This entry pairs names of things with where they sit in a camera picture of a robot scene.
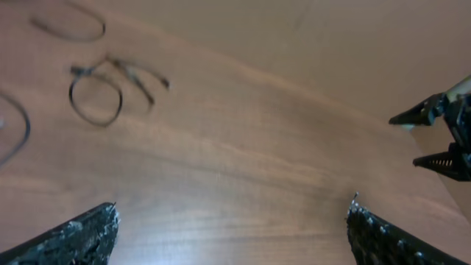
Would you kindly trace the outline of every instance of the black plastic part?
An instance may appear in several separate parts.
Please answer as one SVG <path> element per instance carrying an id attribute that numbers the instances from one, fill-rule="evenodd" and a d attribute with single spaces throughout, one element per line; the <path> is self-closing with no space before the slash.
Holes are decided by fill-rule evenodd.
<path id="1" fill-rule="evenodd" d="M 465 265 L 353 204 L 347 217 L 347 235 L 357 265 Z"/>
<path id="2" fill-rule="evenodd" d="M 389 124 L 415 124 L 431 126 L 435 118 L 443 114 L 448 106 L 444 93 L 435 94 L 420 102 L 417 106 L 389 120 Z"/>
<path id="3" fill-rule="evenodd" d="M 115 205 L 103 203 L 0 253 L 0 264 L 107 264 L 118 223 Z"/>
<path id="4" fill-rule="evenodd" d="M 450 144 L 448 152 L 416 158 L 412 163 L 457 181 L 471 181 L 467 155 L 458 150 L 456 143 Z"/>

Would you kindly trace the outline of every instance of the wooden surface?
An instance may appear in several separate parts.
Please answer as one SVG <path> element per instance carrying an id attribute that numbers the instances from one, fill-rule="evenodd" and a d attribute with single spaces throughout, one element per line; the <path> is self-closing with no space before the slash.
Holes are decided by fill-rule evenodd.
<path id="1" fill-rule="evenodd" d="M 111 264 L 354 264 L 344 218 L 360 191 L 379 216 L 471 262 L 471 227 L 439 178 L 410 165 L 420 151 L 408 133 L 87 3 L 108 22 L 95 43 L 27 23 L 61 6 L 0 3 L 0 86 L 32 120 L 0 169 L 0 250 L 110 201 L 122 219 Z M 83 23 L 64 27 L 95 30 Z M 105 52 L 148 62 L 172 92 L 152 83 L 147 113 L 125 85 L 115 124 L 85 123 L 68 105 L 67 69 Z M 21 123 L 6 119 L 4 134 Z"/>
<path id="2" fill-rule="evenodd" d="M 471 74 L 467 0 L 96 4 L 388 121 Z"/>

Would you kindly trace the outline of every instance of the black elastic band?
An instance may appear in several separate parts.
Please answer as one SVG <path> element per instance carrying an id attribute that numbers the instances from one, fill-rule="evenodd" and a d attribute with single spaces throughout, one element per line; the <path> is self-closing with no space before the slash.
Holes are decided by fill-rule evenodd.
<path id="1" fill-rule="evenodd" d="M 106 23 L 105 23 L 105 20 L 100 15 L 72 1 L 66 1 L 65 4 L 68 4 L 71 7 L 75 8 L 76 10 L 92 18 L 95 18 L 102 25 L 102 31 L 98 35 L 93 35 L 93 36 L 76 36 L 76 35 L 68 34 L 66 32 L 61 32 L 57 28 L 49 26 L 46 22 L 34 16 L 30 18 L 29 22 L 31 22 L 31 24 L 35 25 L 37 28 L 42 29 L 45 32 L 48 32 L 51 35 L 54 35 L 56 37 L 59 37 L 65 40 L 70 40 L 70 41 L 90 42 L 90 41 L 98 40 L 101 37 L 103 37 L 103 35 L 105 35 Z"/>
<path id="2" fill-rule="evenodd" d="M 113 81 L 109 80 L 106 76 L 101 75 L 101 74 L 95 74 L 93 71 L 95 68 L 87 68 L 83 69 L 80 67 L 72 66 L 71 67 L 71 73 L 76 74 L 74 81 L 72 81 L 69 89 L 68 89 L 68 100 L 71 103 L 72 108 L 75 110 L 75 112 L 84 120 L 88 121 L 89 123 L 100 126 L 100 127 L 107 127 L 108 125 L 112 124 L 119 116 L 119 113 L 121 112 L 121 109 L 123 108 L 123 93 L 120 89 L 120 87 L 115 84 Z M 106 82 L 108 85 L 111 86 L 116 92 L 118 92 L 119 95 L 119 104 L 118 108 L 116 109 L 115 115 L 108 121 L 94 121 L 93 119 L 88 118 L 84 113 L 80 111 L 80 109 L 75 105 L 74 101 L 74 89 L 75 85 L 79 82 L 79 80 L 83 77 L 93 77 L 96 78 L 100 81 Z"/>
<path id="3" fill-rule="evenodd" d="M 15 147 L 7 153 L 2 159 L 0 159 L 0 166 L 3 166 L 13 155 L 15 155 L 21 147 L 28 141 L 29 134 L 31 133 L 31 122 L 29 121 L 28 113 L 24 109 L 23 105 L 14 100 L 12 97 L 0 92 L 0 97 L 10 103 L 15 109 L 23 116 L 24 120 L 24 136 L 23 138 L 15 145 Z"/>
<path id="4" fill-rule="evenodd" d="M 97 69 L 100 65 L 103 63 L 109 62 L 113 64 L 118 70 L 121 70 L 121 72 L 126 76 L 126 78 L 133 83 L 135 86 L 139 88 L 139 90 L 144 94 L 144 96 L 147 98 L 147 101 L 149 104 L 152 106 L 155 103 L 154 97 L 150 94 L 150 92 L 147 90 L 147 88 L 144 86 L 142 81 L 138 78 L 138 76 L 130 69 L 130 66 L 134 66 L 136 68 L 140 68 L 144 71 L 149 72 L 152 76 L 154 76 L 156 79 L 160 81 L 160 83 L 163 85 L 163 87 L 168 91 L 170 89 L 170 82 L 160 73 L 153 71 L 151 68 L 143 66 L 139 63 L 134 63 L 134 62 L 129 62 L 129 61 L 124 61 L 121 59 L 117 59 L 115 57 L 110 57 L 106 56 L 104 59 L 101 59 L 98 61 L 98 63 L 95 63 L 92 67 L 90 68 L 83 68 L 79 66 L 72 66 L 71 67 L 71 73 L 74 74 L 76 77 L 74 81 L 72 81 L 69 89 L 68 89 L 68 99 L 71 103 L 72 108 L 74 111 L 84 120 L 88 121 L 89 123 L 100 126 L 100 127 L 107 127 L 108 125 L 112 124 L 117 118 L 119 113 L 121 112 L 122 106 L 123 106 L 123 93 L 121 92 L 120 87 L 115 84 L 113 81 L 108 79 L 105 75 L 102 74 L 95 74 L 94 71 Z M 79 108 L 75 105 L 74 102 L 74 89 L 75 85 L 79 82 L 79 80 L 82 77 L 94 77 L 97 78 L 100 81 L 106 82 L 108 85 L 110 85 L 112 88 L 114 88 L 119 95 L 119 105 L 118 109 L 115 112 L 115 115 L 110 119 L 109 121 L 94 121 L 93 119 L 88 118 L 85 114 L 83 114 Z"/>

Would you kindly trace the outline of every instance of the wooden table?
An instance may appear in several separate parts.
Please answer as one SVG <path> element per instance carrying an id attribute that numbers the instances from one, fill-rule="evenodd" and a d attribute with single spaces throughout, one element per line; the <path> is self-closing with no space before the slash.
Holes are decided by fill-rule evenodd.
<path id="1" fill-rule="evenodd" d="M 411 165 L 421 154 L 407 132 L 86 3 L 107 19 L 94 43 L 32 27 L 38 3 L 0 3 L 1 90 L 32 120 L 0 169 L 1 250 L 110 201 L 122 219 L 111 264 L 354 264 L 344 218 L 360 191 L 377 215 L 471 262 L 470 225 L 436 174 Z M 148 111 L 120 80 L 124 109 L 101 129 L 69 106 L 68 67 L 106 52 L 168 74 L 172 91 L 146 78 Z"/>

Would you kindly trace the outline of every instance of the black robotic claw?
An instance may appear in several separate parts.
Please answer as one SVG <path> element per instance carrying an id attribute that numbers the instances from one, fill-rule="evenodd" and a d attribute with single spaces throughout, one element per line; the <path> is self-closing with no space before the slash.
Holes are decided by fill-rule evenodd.
<path id="1" fill-rule="evenodd" d="M 444 93 L 435 94 L 420 102 L 417 106 L 392 117 L 389 124 L 415 124 L 432 125 L 435 118 L 443 114 L 444 108 L 448 106 L 448 98 Z"/>
<path id="2" fill-rule="evenodd" d="M 391 118 L 389 123 L 431 126 L 435 118 L 444 115 L 455 143 L 450 144 L 447 152 L 416 158 L 413 163 L 457 181 L 471 181 L 470 105 L 470 95 L 450 102 L 446 93 L 438 93 Z"/>

